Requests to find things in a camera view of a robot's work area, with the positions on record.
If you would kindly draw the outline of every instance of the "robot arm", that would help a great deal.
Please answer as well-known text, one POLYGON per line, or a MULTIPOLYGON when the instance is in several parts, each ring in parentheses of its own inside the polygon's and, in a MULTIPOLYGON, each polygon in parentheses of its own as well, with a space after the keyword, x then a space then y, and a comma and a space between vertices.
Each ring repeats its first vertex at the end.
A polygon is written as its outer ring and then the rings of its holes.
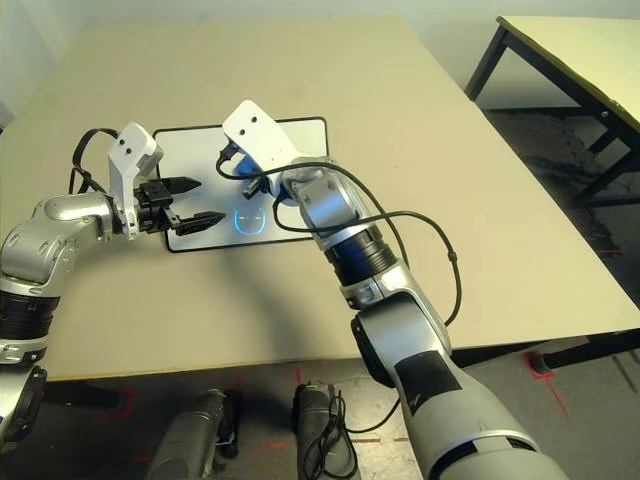
POLYGON ((180 219, 172 195, 200 185, 185 178, 156 179, 134 189, 162 150, 138 124, 129 124, 109 151, 110 192, 61 195, 38 203, 15 227, 0 251, 0 445, 29 431, 47 373, 36 365, 45 354, 53 312, 78 257, 123 235, 169 228, 184 235, 206 229, 224 215, 203 212, 180 219))
MULTIPOLYGON (((232 142, 227 156, 240 151, 255 172, 328 161, 298 152, 277 123, 250 101, 223 128, 232 142)), ((453 363, 440 316, 378 228, 372 223, 340 227, 369 216, 346 179, 321 166, 266 178, 255 191, 287 195, 316 230, 316 244, 333 265, 347 303, 358 311, 351 327, 369 372, 398 391, 424 478, 566 479, 506 407, 453 363)))

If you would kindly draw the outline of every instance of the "table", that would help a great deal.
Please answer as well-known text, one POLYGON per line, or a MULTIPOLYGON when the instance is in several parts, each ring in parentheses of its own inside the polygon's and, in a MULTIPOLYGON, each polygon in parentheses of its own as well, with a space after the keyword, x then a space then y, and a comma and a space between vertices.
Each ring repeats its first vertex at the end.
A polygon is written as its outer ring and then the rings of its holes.
MULTIPOLYGON (((65 191, 85 130, 216 124, 245 98, 276 118, 323 116, 330 151, 386 208, 443 226, 464 285, 455 348, 640 325, 564 214, 395 17, 89 32, 0 136, 2 235, 65 191)), ((86 152, 103 181, 109 145, 96 139, 86 152)), ((446 317, 455 292, 443 246, 419 222, 398 226, 446 317)), ((68 380, 356 357, 353 315, 311 242, 170 254, 160 235, 145 235, 79 261, 43 363, 68 380)))
POLYGON ((640 20, 498 17, 499 27, 465 92, 475 100, 505 49, 536 68, 607 131, 600 153, 619 138, 630 151, 575 198, 579 207, 640 203, 638 195, 596 196, 623 173, 640 171, 640 20))

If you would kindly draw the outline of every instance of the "black cable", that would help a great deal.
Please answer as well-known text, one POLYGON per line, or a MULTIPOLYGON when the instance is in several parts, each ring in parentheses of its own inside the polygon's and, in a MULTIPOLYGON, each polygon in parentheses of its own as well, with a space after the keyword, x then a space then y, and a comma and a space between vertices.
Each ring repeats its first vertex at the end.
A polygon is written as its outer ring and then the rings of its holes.
POLYGON ((357 219, 357 220, 353 220, 353 221, 350 221, 350 222, 345 222, 345 223, 342 223, 340 225, 334 225, 334 226, 330 226, 330 227, 319 227, 319 228, 290 227, 288 225, 284 225, 282 222, 280 222, 280 219, 278 218, 278 205, 280 205, 283 200, 284 200, 283 197, 278 197, 273 202, 273 220, 276 223, 276 225, 278 225, 278 227, 282 228, 283 230, 287 230, 289 232, 297 232, 297 233, 331 232, 331 231, 334 231, 334 230, 337 230, 337 229, 353 227, 353 226, 356 226, 356 225, 362 225, 362 224, 365 224, 365 223, 375 222, 375 221, 383 220, 383 219, 386 219, 386 218, 401 217, 401 216, 417 218, 418 220, 422 220, 423 222, 425 222, 428 225, 430 225, 438 233, 438 235, 442 239, 442 242, 447 247, 447 257, 449 258, 449 261, 451 262, 451 268, 453 269, 453 277, 454 277, 455 284, 456 284, 456 300, 455 300, 455 304, 453 306, 453 310, 451 311, 451 315, 449 315, 449 318, 444 322, 444 324, 445 324, 445 326, 448 327, 455 320, 456 316, 458 315, 458 312, 460 311, 460 305, 462 304, 462 281, 460 279, 460 270, 458 268, 458 255, 456 254, 455 250, 453 249, 453 245, 451 245, 451 242, 449 241, 449 238, 447 237, 447 234, 444 233, 444 230, 442 230, 442 227, 440 227, 440 225, 438 225, 434 220, 432 220, 431 218, 427 217, 426 215, 422 215, 421 213, 418 213, 418 212, 412 212, 411 210, 399 210, 397 212, 385 212, 385 213, 382 213, 380 215, 373 215, 371 217, 360 218, 360 219, 357 219))
POLYGON ((400 399, 398 398, 396 400, 396 403, 393 404, 393 407, 391 407, 391 410, 389 410, 389 413, 387 413, 385 415, 385 417, 382 420, 380 420, 378 423, 376 423, 373 427, 362 428, 362 429, 354 429, 354 428, 348 428, 347 427, 347 432, 356 433, 356 434, 373 432, 374 430, 379 429, 382 425, 387 423, 389 421, 389 419, 391 418, 391 416, 394 413, 396 413, 396 410, 398 409, 399 406, 400 406, 400 399))
POLYGON ((71 177, 69 178, 69 194, 73 193, 73 189, 75 187, 76 172, 82 176, 82 184, 76 193, 85 193, 89 187, 94 189, 96 192, 105 193, 105 189, 102 188, 102 185, 93 180, 91 173, 82 168, 82 155, 84 154, 84 150, 87 148, 89 141, 98 132, 106 133, 107 135, 111 135, 113 138, 118 138, 118 132, 112 128, 92 128, 82 135, 71 159, 73 167, 71 168, 71 177))
POLYGON ((313 442, 309 444, 304 454, 302 460, 302 473, 306 480, 317 480, 322 474, 336 480, 347 480, 352 478, 358 471, 358 454, 356 453, 353 442, 349 437, 349 430, 345 424, 346 413, 347 404, 342 397, 342 392, 338 391, 338 394, 332 395, 331 400, 329 401, 329 419, 327 420, 327 425, 318 438, 314 439, 313 442), (345 439, 347 447, 349 448, 349 453, 353 459, 351 470, 343 475, 330 472, 326 469, 327 455, 341 438, 345 439), (318 458, 313 466, 313 470, 309 472, 307 463, 309 454, 314 448, 318 449, 318 458))
MULTIPOLYGON (((237 151, 238 151, 238 147, 232 143, 227 144, 227 146, 224 149, 222 149, 222 151, 220 152, 220 157, 216 162, 216 172, 218 172, 220 176, 228 180, 253 180, 255 178, 265 178, 268 175, 271 175, 273 173, 286 172, 288 170, 296 170, 299 168, 307 168, 307 167, 327 168, 329 170, 335 170, 336 172, 341 173, 342 175, 347 177, 349 180, 351 180, 353 183, 355 183, 360 188, 360 190, 362 190, 365 193, 365 195, 369 198, 369 200, 371 200, 371 203, 373 203, 373 205, 378 209, 380 213, 386 213, 385 209, 382 208, 382 205, 380 204, 378 199, 375 197, 373 192, 371 192, 371 190, 369 190, 369 188, 353 173, 351 173, 349 170, 345 168, 342 168, 339 165, 336 165, 333 163, 325 163, 325 162, 305 162, 305 163, 296 163, 292 165, 285 165, 283 167, 272 168, 271 170, 265 170, 263 172, 252 173, 248 175, 230 175, 222 170, 222 164, 228 160, 231 160, 231 157, 233 157, 233 155, 237 151)), ((404 260, 404 263, 406 263, 407 266, 409 266, 409 256, 407 255, 407 250, 404 246, 404 242, 402 241, 402 237, 400 236, 400 232, 398 232, 398 229, 396 228, 395 224, 390 219, 385 219, 385 221, 389 225, 391 232, 393 232, 393 236, 395 237, 396 242, 398 242, 398 247, 400 248, 400 254, 402 255, 402 259, 404 260)))
MULTIPOLYGON (((431 218, 427 217, 426 215, 422 215, 420 213, 417 212, 413 212, 410 210, 400 210, 400 211, 396 211, 396 212, 387 212, 384 210, 384 208, 382 208, 382 205, 380 205, 380 202, 378 202, 378 200, 376 199, 376 197, 373 195, 373 193, 369 190, 369 188, 367 188, 367 186, 358 178, 356 177, 354 174, 352 174, 350 171, 339 167, 338 165, 335 164, 331 164, 331 163, 323 163, 323 162, 305 162, 305 163, 299 163, 299 164, 293 164, 293 165, 286 165, 283 167, 278 167, 278 168, 274 168, 271 170, 266 170, 260 173, 254 173, 254 174, 249 174, 249 175, 230 175, 226 172, 224 172, 222 170, 222 164, 228 160, 231 159, 231 157, 233 157, 233 155, 235 155, 235 153, 238 151, 238 147, 233 145, 232 143, 229 143, 221 152, 220 152, 220 158, 218 158, 218 161, 216 162, 216 171, 218 172, 219 175, 221 175, 224 178, 227 178, 229 180, 252 180, 255 178, 265 178, 268 175, 271 175, 273 173, 279 173, 279 172, 285 172, 288 170, 295 170, 298 168, 304 168, 304 167, 317 167, 317 168, 328 168, 331 170, 335 170, 339 173, 341 173, 342 175, 346 176, 347 178, 349 178, 349 180, 351 180, 353 183, 355 183, 366 195, 367 197, 369 197, 369 199, 371 200, 371 202, 375 205, 375 207, 378 209, 378 211, 380 211, 380 215, 373 215, 371 217, 367 217, 367 218, 362 218, 362 219, 358 219, 358 220, 354 220, 351 222, 346 222, 340 225, 335 225, 335 226, 331 226, 331 227, 324 227, 324 228, 297 228, 297 227, 290 227, 288 225, 284 225, 282 222, 280 222, 280 219, 278 218, 278 206, 280 205, 280 203, 282 203, 285 199, 284 196, 280 195, 278 196, 278 198, 276 198, 276 200, 273 202, 273 217, 274 217, 274 221, 276 223, 276 225, 278 225, 278 227, 282 228, 283 230, 288 230, 290 232, 297 232, 297 233, 322 233, 322 232, 331 232, 337 229, 342 229, 342 228, 347 228, 347 227, 351 227, 351 226, 356 226, 356 225, 362 225, 365 223, 370 223, 370 222, 374 222, 374 221, 378 221, 378 220, 385 220, 387 222, 387 224, 389 225, 389 227, 391 228, 391 231, 393 232, 396 241, 398 242, 398 246, 400 247, 400 251, 402 252, 402 258, 405 261, 405 263, 407 264, 407 266, 409 265, 409 261, 408 261, 408 256, 404 247, 404 242, 402 241, 402 238, 400 237, 400 234, 397 230, 397 228, 395 227, 395 224, 391 221, 392 217, 399 217, 399 216, 408 216, 408 217, 413 217, 413 218, 417 218, 425 223, 427 223, 429 226, 431 226, 436 233, 438 233, 438 235, 440 236, 440 239, 442 240, 442 242, 445 244, 445 247, 447 248, 447 257, 449 259, 449 261, 451 262, 451 268, 453 269, 453 277, 454 277, 454 281, 455 281, 455 288, 456 288, 456 299, 455 299, 455 303, 453 306, 453 310, 451 311, 451 314, 449 315, 449 318, 447 318, 447 320, 444 322, 445 326, 449 326, 451 325, 451 323, 453 323, 453 321, 456 319, 458 312, 460 311, 460 306, 462 304, 462 281, 460 278, 460 269, 458 267, 458 255, 456 254, 455 250, 453 249, 453 245, 451 244, 449 238, 447 237, 446 233, 444 232, 444 230, 442 229, 442 227, 440 227, 440 225, 438 225, 434 220, 432 220, 431 218)), ((344 399, 342 398, 341 394, 338 395, 338 397, 340 398, 340 402, 343 404, 343 410, 344 410, 344 414, 343 414, 343 418, 346 415, 346 403, 344 402, 344 399)), ((347 428, 347 426, 344 426, 344 430, 346 432, 349 433, 354 433, 354 434, 360 434, 360 433, 368 433, 368 432, 372 432, 374 430, 377 430, 378 428, 380 428, 381 426, 383 426, 385 423, 387 423, 389 421, 389 419, 393 416, 393 414, 395 413, 395 411, 398 409, 398 407, 400 406, 400 399, 398 398, 396 400, 396 402, 393 404, 393 406, 391 407, 391 410, 389 410, 389 412, 387 413, 387 415, 377 424, 368 427, 368 428, 363 428, 363 429, 349 429, 347 428)), ((351 440, 348 439, 349 441, 349 445, 350 447, 353 449, 353 444, 351 443, 351 440)), ((305 460, 307 458, 307 454, 309 453, 310 449, 307 450, 307 452, 305 453, 305 460)), ((353 450, 353 454, 354 454, 354 460, 356 461, 356 465, 354 466, 355 469, 357 469, 357 457, 355 457, 355 450, 353 450)), ((306 478, 318 478, 318 476, 320 474, 322 474, 322 472, 324 471, 324 460, 322 460, 322 469, 319 470, 319 473, 317 474, 317 476, 315 477, 309 477, 307 475, 306 472, 305 473, 305 477, 306 478)), ((324 473, 326 473, 328 476, 330 476, 331 478, 340 478, 340 477, 334 477, 332 475, 329 474, 329 472, 324 471, 324 473)))

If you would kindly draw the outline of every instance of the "gray floor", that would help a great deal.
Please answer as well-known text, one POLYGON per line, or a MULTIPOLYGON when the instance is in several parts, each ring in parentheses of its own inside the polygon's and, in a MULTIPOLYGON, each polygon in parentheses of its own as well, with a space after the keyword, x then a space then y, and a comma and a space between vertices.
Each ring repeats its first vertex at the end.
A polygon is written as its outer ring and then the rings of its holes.
MULTIPOLYGON (((597 162, 585 157, 583 142, 589 143, 598 130, 584 120, 558 124, 555 119, 530 118, 515 133, 513 121, 492 121, 521 156, 573 158, 594 169, 606 166, 606 156, 597 162)), ((617 153, 608 155, 615 158, 617 153)), ((632 179, 624 181, 635 188, 632 179)), ((600 209, 597 214, 624 251, 607 266, 640 304, 637 208, 600 209)), ((540 350, 554 351, 583 341, 559 340, 540 350)), ((565 367, 552 378, 535 378, 521 353, 467 370, 498 395, 570 478, 640 478, 638 352, 565 367)), ((95 385, 106 388, 128 389, 133 399, 130 414, 109 418, 99 411, 45 404, 35 431, 4 456, 3 468, 9 479, 20 480, 142 478, 163 429, 183 402, 208 387, 236 387, 244 394, 240 456, 228 462, 217 478, 293 479, 296 447, 290 428, 291 400, 296 385, 311 379, 336 383, 343 390, 352 428, 375 423, 395 399, 393 391, 373 382, 360 360, 96 381, 95 385)), ((378 431, 354 439, 363 479, 421 478, 401 415, 378 431)))

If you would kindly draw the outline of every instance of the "black tape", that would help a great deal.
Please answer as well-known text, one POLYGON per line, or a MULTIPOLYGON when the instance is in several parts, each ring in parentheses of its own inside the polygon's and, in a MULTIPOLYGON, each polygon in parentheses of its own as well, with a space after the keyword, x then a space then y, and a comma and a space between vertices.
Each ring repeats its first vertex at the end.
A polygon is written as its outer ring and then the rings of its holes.
POLYGON ((405 358, 395 366, 411 416, 430 398, 462 390, 438 352, 422 352, 405 358))
POLYGON ((49 333, 60 297, 32 297, 0 291, 0 338, 29 340, 49 333))

